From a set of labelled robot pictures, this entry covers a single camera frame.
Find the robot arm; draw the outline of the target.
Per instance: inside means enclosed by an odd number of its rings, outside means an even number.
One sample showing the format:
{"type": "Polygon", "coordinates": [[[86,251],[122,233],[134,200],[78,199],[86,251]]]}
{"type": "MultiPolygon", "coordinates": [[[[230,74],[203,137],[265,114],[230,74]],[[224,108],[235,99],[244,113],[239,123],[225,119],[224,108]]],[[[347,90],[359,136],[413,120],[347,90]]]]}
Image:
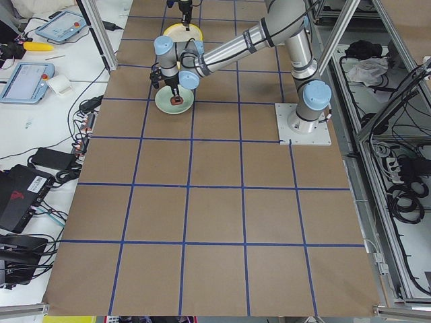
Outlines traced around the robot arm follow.
{"type": "Polygon", "coordinates": [[[253,55],[264,48],[287,46],[299,103],[289,119],[294,129],[319,123],[331,99],[330,87],[318,74],[317,60],[305,28],[310,11],[303,1],[266,1],[266,14],[234,39],[206,51],[200,40],[177,42],[169,35],[154,40],[157,57],[150,79],[157,89],[156,106],[167,114],[180,114],[193,104],[193,90],[202,78],[253,55]]]}
{"type": "Polygon", "coordinates": [[[192,0],[167,0],[166,4],[168,8],[172,8],[174,4],[178,4],[178,8],[182,13],[182,24],[187,26],[191,23],[192,12],[193,12],[193,1],[192,0]]]}

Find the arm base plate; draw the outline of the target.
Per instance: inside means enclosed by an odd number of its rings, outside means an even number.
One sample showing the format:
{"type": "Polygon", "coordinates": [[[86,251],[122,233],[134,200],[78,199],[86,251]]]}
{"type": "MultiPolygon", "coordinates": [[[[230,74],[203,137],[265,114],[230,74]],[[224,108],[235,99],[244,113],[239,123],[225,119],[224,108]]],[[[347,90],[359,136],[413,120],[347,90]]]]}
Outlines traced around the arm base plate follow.
{"type": "Polygon", "coordinates": [[[275,104],[277,130],[281,145],[317,145],[332,144],[325,115],[315,121],[304,121],[296,114],[297,104],[275,104]]]}

